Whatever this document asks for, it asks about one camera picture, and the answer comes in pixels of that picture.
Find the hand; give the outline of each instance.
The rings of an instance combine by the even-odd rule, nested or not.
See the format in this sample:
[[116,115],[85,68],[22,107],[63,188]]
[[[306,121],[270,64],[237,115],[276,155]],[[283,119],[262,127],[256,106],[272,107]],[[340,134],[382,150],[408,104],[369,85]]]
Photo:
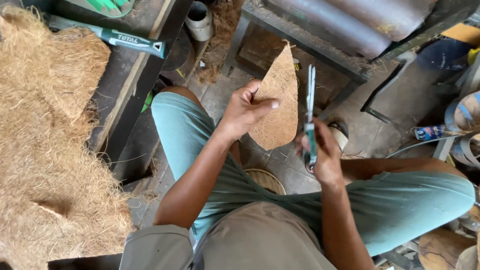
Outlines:
[[[317,162],[313,167],[313,174],[321,184],[341,184],[343,182],[342,168],[340,167],[340,150],[326,124],[313,118],[315,138],[317,140]],[[310,151],[308,137],[303,133],[298,135],[297,155],[302,155],[302,149]]]
[[253,97],[260,87],[261,80],[252,80],[233,91],[217,130],[232,141],[239,140],[262,117],[280,105],[278,100],[266,100],[252,105]]

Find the white fitting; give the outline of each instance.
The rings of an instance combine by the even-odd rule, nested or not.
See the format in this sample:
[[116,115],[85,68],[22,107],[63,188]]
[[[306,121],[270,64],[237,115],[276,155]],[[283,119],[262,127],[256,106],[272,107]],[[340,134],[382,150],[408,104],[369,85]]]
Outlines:
[[202,2],[195,1],[185,20],[192,37],[198,41],[209,40],[214,32],[212,12]]

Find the green hammer handle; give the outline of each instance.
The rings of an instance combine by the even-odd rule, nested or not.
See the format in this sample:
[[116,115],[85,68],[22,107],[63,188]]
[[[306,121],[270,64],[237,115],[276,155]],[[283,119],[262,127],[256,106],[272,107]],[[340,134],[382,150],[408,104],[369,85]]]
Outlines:
[[63,30],[71,27],[85,27],[94,32],[97,37],[101,38],[103,41],[111,45],[150,53],[162,59],[165,59],[165,42],[161,42],[158,40],[137,37],[114,29],[107,29],[94,25],[83,24],[54,15],[50,16],[50,22],[48,26],[50,28],[55,28],[58,30]]

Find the scissors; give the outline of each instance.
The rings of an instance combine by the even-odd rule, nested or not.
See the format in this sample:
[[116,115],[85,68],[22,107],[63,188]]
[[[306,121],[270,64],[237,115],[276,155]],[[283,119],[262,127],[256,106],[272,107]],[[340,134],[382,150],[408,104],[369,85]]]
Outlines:
[[313,97],[315,94],[315,67],[309,65],[308,67],[308,95],[307,95],[307,113],[305,115],[305,124],[303,132],[308,137],[310,144],[310,151],[303,149],[303,159],[305,161],[305,168],[312,172],[315,163],[317,162],[317,141],[315,139],[315,125],[312,123],[313,119]]

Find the blue cloth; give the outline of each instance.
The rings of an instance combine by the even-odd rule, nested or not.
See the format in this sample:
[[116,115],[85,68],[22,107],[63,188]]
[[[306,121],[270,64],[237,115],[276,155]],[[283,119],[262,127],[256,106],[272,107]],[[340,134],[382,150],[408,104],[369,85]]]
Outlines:
[[[175,180],[194,162],[215,129],[193,101],[158,94],[152,114]],[[353,216],[371,256],[389,251],[466,213],[475,201],[473,185],[442,172],[383,172],[347,185]],[[220,218],[246,204],[267,201],[303,219],[321,243],[321,192],[276,195],[264,190],[229,154],[215,187],[192,226],[198,240]]]

